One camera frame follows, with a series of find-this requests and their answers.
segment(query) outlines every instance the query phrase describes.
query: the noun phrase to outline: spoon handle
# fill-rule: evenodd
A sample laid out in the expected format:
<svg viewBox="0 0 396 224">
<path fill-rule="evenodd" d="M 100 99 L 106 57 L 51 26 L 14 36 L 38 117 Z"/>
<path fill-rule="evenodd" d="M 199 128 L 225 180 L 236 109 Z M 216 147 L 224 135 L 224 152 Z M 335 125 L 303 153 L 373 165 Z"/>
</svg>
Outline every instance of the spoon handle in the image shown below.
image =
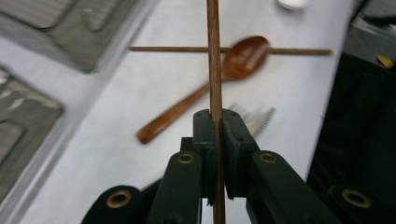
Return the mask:
<svg viewBox="0 0 396 224">
<path fill-rule="evenodd" d="M 173 105 L 165 112 L 163 112 L 156 119 L 144 126 L 137 133 L 137 138 L 142 144 L 146 144 L 157 134 L 162 132 L 175 119 L 180 117 L 191 105 L 193 105 L 199 98 L 201 98 L 209 90 L 209 83 L 207 82 L 202 87 L 191 93 L 189 96 Z"/>
<path fill-rule="evenodd" d="M 230 48 L 220 48 L 221 53 L 226 53 Z M 133 51 L 162 51 L 162 52 L 208 52 L 206 47 L 129 47 Z M 270 54 L 291 55 L 329 55 L 330 49 L 275 49 L 271 48 Z"/>
</svg>

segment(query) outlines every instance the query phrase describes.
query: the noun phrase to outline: black plastic part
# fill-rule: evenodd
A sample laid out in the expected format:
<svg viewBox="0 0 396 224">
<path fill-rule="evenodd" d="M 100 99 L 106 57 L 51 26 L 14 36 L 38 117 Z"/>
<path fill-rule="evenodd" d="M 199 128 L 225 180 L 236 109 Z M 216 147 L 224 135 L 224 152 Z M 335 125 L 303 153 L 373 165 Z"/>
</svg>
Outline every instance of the black plastic part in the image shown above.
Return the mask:
<svg viewBox="0 0 396 224">
<path fill-rule="evenodd" d="M 173 155 L 155 196 L 148 224 L 201 223 L 201 156 L 192 151 Z"/>
<path fill-rule="evenodd" d="M 239 114 L 223 109 L 222 139 L 224 148 L 224 180 L 230 199 L 248 194 L 248 166 L 251 154 L 259 151 Z"/>
<path fill-rule="evenodd" d="M 338 218 L 348 224 L 396 223 L 396 210 L 364 189 L 332 186 L 326 202 Z"/>
<path fill-rule="evenodd" d="M 102 193 L 92 205 L 82 224 L 130 224 L 143 223 L 141 194 L 134 187 L 116 186 Z"/>
<path fill-rule="evenodd" d="M 192 137 L 182 137 L 180 151 L 192 151 Z"/>
<path fill-rule="evenodd" d="M 151 211 L 151 206 L 154 202 L 155 195 L 157 195 L 158 188 L 161 185 L 161 181 L 162 179 L 157 180 L 153 184 L 143 189 L 140 193 L 142 200 L 139 209 L 143 213 L 145 223 L 147 221 L 149 211 Z"/>
<path fill-rule="evenodd" d="M 252 155 L 250 166 L 250 189 L 247 200 L 251 221 L 261 217 L 256 204 L 265 203 L 263 212 L 270 211 L 275 223 L 314 224 L 341 223 L 318 196 L 305 184 L 298 174 L 278 154 L 258 151 Z"/>
<path fill-rule="evenodd" d="M 203 197 L 213 205 L 216 200 L 218 176 L 218 141 L 209 110 L 201 110 L 193 117 L 192 151 L 201 155 L 204 163 Z"/>
</svg>

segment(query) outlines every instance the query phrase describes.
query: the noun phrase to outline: metal grommet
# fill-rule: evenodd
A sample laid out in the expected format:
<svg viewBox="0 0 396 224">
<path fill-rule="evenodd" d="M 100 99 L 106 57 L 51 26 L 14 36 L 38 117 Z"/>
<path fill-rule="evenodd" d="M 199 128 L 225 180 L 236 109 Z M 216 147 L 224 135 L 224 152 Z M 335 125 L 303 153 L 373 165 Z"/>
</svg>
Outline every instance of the metal grommet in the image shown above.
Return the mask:
<svg viewBox="0 0 396 224">
<path fill-rule="evenodd" d="M 341 195 L 345 201 L 360 208 L 369 208 L 372 205 L 369 198 L 355 189 L 344 189 Z"/>
<path fill-rule="evenodd" d="M 277 158 L 274 154 L 264 152 L 260 155 L 260 159 L 262 159 L 263 162 L 267 163 L 275 163 L 277 161 Z"/>
<path fill-rule="evenodd" d="M 191 154 L 182 154 L 178 156 L 177 161 L 183 164 L 188 164 L 194 161 L 194 157 Z"/>
<path fill-rule="evenodd" d="M 132 199 L 131 193 L 127 190 L 121 189 L 114 192 L 107 198 L 107 206 L 110 208 L 121 208 L 129 203 Z"/>
</svg>

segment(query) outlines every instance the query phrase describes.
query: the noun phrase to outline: spoon bowl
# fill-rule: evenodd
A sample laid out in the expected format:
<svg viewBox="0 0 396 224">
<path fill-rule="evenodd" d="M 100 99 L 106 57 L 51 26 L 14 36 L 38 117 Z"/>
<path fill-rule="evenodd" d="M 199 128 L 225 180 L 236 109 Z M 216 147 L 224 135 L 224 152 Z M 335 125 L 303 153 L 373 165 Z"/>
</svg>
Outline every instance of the spoon bowl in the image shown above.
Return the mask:
<svg viewBox="0 0 396 224">
<path fill-rule="evenodd" d="M 221 66 L 221 80 L 240 80 L 250 77 L 263 65 L 269 52 L 269 42 L 262 36 L 253 36 L 238 42 L 229 50 L 224 58 Z M 142 144 L 149 142 L 175 119 L 180 117 L 183 112 L 201 98 L 208 90 L 209 83 L 207 82 L 198 90 L 194 91 L 144 126 L 137 133 L 137 138 Z"/>
<path fill-rule="evenodd" d="M 251 76 L 266 60 L 270 44 L 263 36 L 253 36 L 235 44 L 221 66 L 222 79 L 239 80 Z"/>
</svg>

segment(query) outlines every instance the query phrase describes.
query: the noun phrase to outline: black object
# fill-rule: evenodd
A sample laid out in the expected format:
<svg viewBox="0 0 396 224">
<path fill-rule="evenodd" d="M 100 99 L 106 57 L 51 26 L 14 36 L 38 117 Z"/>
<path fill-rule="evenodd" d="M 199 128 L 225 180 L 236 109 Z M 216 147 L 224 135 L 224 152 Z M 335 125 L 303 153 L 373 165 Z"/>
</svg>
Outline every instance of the black object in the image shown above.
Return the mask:
<svg viewBox="0 0 396 224">
<path fill-rule="evenodd" d="M 349 23 L 359 15 L 375 26 L 388 26 L 396 23 L 396 4 L 392 0 L 361 0 Z"/>
<path fill-rule="evenodd" d="M 344 223 L 396 223 L 395 87 L 387 69 L 342 55 L 307 184 Z"/>
<path fill-rule="evenodd" d="M 208 110 L 194 115 L 193 129 L 193 137 L 182 138 L 181 150 L 170 159 L 161 184 L 142 192 L 126 186 L 110 189 L 82 223 L 201 223 L 201 199 L 216 200 L 217 138 Z M 223 109 L 222 131 L 227 193 L 230 198 L 247 198 L 252 223 L 340 223 L 280 155 L 260 151 L 237 113 Z M 108 201 L 123 206 L 111 207 Z"/>
</svg>

